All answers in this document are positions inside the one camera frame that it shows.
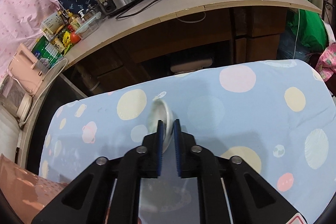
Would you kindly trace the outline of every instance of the blue tablecloth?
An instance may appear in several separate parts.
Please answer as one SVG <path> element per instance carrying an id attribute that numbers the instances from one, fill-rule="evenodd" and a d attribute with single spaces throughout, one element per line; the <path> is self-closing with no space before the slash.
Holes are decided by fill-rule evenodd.
<path id="1" fill-rule="evenodd" d="M 319 74 L 299 60 L 206 69 L 64 105 L 50 123 L 40 175 L 69 182 L 99 156 L 140 145 L 156 98 L 199 145 L 242 156 L 308 223 L 335 193 L 335 105 Z M 142 180 L 139 215 L 143 224 L 199 223 L 197 182 L 178 178 L 173 143 L 162 176 Z"/>

